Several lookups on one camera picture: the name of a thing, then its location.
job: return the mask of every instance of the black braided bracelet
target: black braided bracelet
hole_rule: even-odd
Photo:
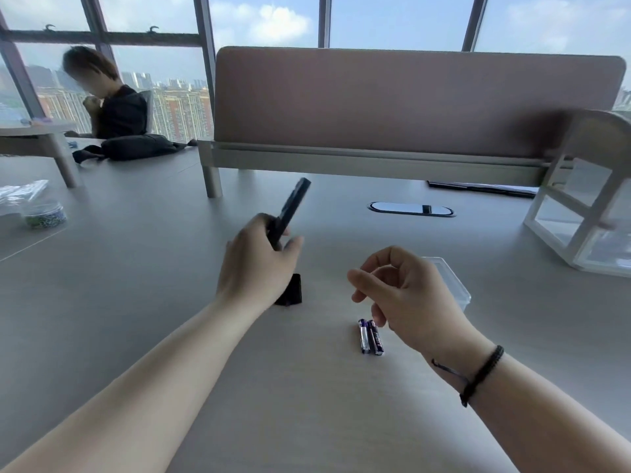
[[[491,354],[491,357],[488,358],[488,360],[485,362],[482,368],[480,368],[478,372],[475,374],[472,381],[469,381],[469,379],[466,378],[463,374],[460,374],[456,372],[455,370],[449,367],[446,367],[445,365],[441,365],[434,359],[432,359],[432,365],[440,368],[441,370],[444,370],[445,372],[449,372],[451,374],[454,374],[460,377],[467,383],[464,390],[462,391],[462,394],[460,395],[462,406],[466,408],[467,405],[469,405],[469,400],[471,399],[471,397],[473,397],[473,394],[475,393],[475,389],[477,389],[478,385],[482,383],[485,380],[485,378],[488,376],[488,374],[491,373],[493,368],[495,368],[495,365],[497,365],[497,363],[500,361],[500,358],[502,358],[502,355],[504,355],[504,347],[502,347],[501,345],[498,345],[493,351],[493,353]]]

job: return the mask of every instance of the plastic box lid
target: plastic box lid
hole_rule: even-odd
[[[469,291],[464,288],[460,279],[456,277],[454,271],[451,270],[451,268],[447,265],[447,262],[445,262],[445,259],[442,257],[423,258],[433,262],[433,264],[438,268],[438,271],[442,276],[442,280],[445,281],[449,291],[454,296],[454,299],[456,299],[456,302],[458,302],[458,305],[464,311],[467,305],[469,305],[469,302],[471,302],[471,294],[469,294]]]

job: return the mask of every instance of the small wooden table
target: small wooden table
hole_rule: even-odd
[[[0,153],[53,158],[66,186],[78,187],[83,183],[64,136],[74,127],[75,123],[63,120],[33,126],[20,123],[0,125]]]

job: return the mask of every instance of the person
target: person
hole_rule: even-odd
[[[259,214],[226,247],[215,301],[170,334],[88,403],[11,462],[3,473],[164,472],[232,350],[283,292],[303,239],[274,251],[270,216]],[[400,247],[348,272],[354,302],[373,301],[390,328],[458,392],[495,345],[464,316],[440,274]],[[629,472],[631,445],[555,385],[505,354],[470,405],[517,469]]]
[[[145,134],[147,102],[141,94],[124,84],[115,64],[93,48],[71,47],[63,57],[63,69],[85,91],[83,100],[90,115],[90,134],[66,133],[69,137],[113,137]]]

